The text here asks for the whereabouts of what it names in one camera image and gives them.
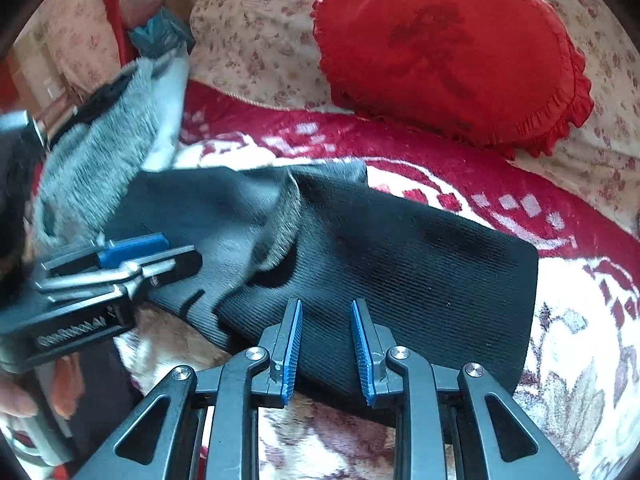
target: black leather fabric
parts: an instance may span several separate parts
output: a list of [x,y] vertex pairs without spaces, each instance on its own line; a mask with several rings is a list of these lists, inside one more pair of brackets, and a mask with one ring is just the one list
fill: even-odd
[[106,235],[145,232],[203,254],[197,276],[151,300],[223,348],[257,342],[299,297],[300,385],[351,413],[364,408],[348,317],[358,297],[433,363],[480,362],[510,392],[520,379],[538,256],[517,238],[295,167],[140,174]]

